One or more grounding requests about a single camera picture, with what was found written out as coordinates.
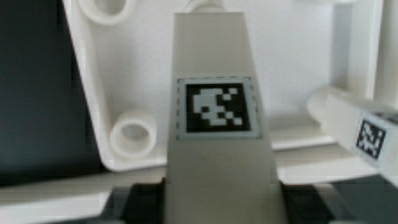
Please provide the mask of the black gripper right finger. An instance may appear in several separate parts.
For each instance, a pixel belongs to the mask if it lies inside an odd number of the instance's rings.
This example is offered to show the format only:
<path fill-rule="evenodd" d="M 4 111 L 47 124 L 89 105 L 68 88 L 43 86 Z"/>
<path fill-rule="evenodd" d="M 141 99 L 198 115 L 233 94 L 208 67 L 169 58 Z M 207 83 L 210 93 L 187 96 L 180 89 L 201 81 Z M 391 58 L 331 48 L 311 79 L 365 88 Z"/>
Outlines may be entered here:
<path fill-rule="evenodd" d="M 327 186 L 283 184 L 281 189 L 288 224 L 338 224 L 356 220 L 343 199 Z"/>

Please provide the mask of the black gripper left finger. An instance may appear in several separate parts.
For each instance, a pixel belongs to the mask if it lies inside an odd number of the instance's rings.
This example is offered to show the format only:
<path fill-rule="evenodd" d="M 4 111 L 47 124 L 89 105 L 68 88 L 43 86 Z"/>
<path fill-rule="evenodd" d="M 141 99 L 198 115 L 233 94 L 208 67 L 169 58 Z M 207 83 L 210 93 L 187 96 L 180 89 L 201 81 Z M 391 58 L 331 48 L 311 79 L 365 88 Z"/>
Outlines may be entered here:
<path fill-rule="evenodd" d="M 166 181 L 112 189 L 100 220 L 105 224 L 164 224 Z"/>

